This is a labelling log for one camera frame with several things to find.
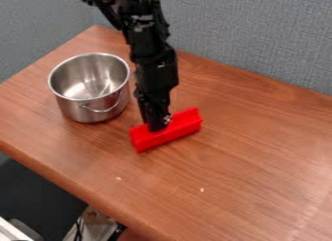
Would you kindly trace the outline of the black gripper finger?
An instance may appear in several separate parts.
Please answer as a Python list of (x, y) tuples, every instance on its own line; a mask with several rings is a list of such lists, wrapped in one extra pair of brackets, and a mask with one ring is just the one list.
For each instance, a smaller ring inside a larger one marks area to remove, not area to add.
[(150, 132), (161, 131), (169, 123), (168, 106), (154, 102), (144, 103), (144, 122), (148, 124)]

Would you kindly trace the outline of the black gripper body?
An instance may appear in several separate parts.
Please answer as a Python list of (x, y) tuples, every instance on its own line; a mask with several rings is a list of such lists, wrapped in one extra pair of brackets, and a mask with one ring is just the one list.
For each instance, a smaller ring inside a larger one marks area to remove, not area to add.
[(169, 92), (178, 85), (176, 51), (165, 44), (158, 52), (148, 55), (130, 50), (129, 59), (134, 64), (134, 97), (144, 120), (144, 103), (154, 102), (169, 106)]

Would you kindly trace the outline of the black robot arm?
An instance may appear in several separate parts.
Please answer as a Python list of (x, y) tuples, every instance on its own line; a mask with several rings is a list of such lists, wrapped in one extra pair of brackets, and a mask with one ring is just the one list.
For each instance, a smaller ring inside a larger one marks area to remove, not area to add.
[(134, 64), (140, 114), (150, 132), (164, 130), (170, 122), (169, 92), (178, 85), (177, 57), (166, 42), (168, 23), (161, 0), (80, 0), (96, 7), (117, 29), (129, 46)]

